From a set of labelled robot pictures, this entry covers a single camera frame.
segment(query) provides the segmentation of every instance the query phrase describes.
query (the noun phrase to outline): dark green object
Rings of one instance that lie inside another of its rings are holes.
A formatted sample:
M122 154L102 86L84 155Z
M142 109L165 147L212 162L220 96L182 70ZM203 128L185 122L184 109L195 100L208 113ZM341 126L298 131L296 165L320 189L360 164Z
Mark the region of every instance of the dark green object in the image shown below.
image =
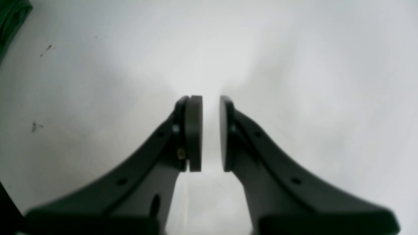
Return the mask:
M0 0L0 63L31 10L29 0Z

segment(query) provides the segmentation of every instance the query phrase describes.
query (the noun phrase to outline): gray background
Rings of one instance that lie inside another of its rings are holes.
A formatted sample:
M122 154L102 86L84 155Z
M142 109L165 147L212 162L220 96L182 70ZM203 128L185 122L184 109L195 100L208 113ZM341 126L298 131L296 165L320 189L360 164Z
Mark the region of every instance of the gray background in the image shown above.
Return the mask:
M180 174L166 231L250 234L221 167L226 94L301 165L418 233L415 1L31 2L0 67L0 180L22 213L115 167L197 94L203 171Z

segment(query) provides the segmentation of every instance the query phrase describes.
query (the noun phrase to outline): hole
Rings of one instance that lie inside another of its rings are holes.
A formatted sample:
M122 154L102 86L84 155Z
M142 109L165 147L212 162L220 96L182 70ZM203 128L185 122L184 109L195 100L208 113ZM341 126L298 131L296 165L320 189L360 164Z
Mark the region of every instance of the hole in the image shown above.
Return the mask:
M151 203L150 217L151 218L157 217L159 209L160 209L160 196L158 196L158 194L156 194L154 196L153 202Z
M128 182L128 179L122 178L116 182L117 185L122 186Z
M302 181L301 181L300 179L298 179L298 178L295 178L295 177L293 177L293 178L292 178L292 182L293 182L294 184L297 184L297 185L302 184Z

